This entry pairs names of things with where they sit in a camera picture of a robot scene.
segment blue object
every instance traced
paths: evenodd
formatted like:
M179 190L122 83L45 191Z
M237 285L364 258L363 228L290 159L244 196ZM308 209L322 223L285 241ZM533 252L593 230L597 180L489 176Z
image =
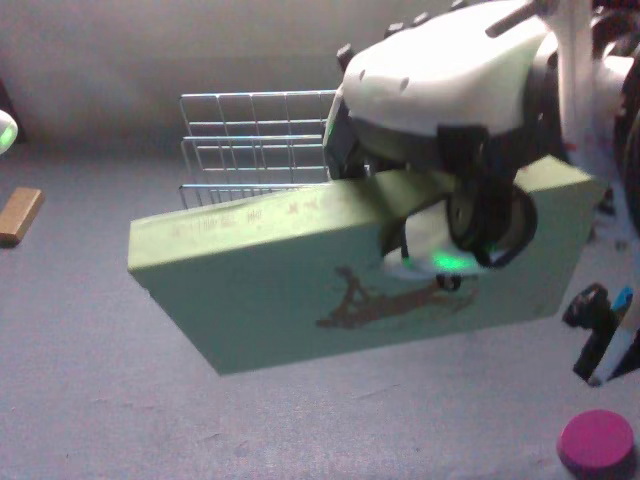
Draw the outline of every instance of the blue object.
M613 306L611 308L613 309L613 311L624 309L631 303L632 298L633 290L629 287L625 287L618 294L618 298L616 298L616 301L613 303Z

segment light green box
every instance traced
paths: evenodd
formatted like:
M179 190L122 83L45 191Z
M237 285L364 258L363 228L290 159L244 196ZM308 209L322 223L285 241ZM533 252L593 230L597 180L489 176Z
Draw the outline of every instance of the light green box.
M554 314L604 186L546 158L516 182L528 249L456 293L381 271L381 242L451 179L391 171L136 220L129 272L221 374Z

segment brown illustration on box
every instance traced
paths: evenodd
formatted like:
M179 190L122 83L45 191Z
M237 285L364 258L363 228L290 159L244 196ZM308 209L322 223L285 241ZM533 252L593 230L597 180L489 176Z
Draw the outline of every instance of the brown illustration on box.
M444 307L446 313L455 314L469 307L477 294L473 290L464 296L453 295L443 291L435 279L429 285L409 292L397 295L375 294L375 289L363 286L349 267L336 268L336 275L347 283L344 296L328 317L316 321L318 327L351 330L426 306Z

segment background wall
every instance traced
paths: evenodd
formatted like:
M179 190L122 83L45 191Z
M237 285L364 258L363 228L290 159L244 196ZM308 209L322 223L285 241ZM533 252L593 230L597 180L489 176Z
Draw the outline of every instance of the background wall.
M442 0L6 0L0 78L32 142L183 134L182 93L334 88L335 52ZM437 45L425 45L437 48Z

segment white wire basket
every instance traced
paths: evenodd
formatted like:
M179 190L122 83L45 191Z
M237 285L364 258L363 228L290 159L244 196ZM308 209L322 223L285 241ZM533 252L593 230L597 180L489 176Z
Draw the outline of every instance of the white wire basket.
M185 94L184 208L329 180L322 137L335 90Z

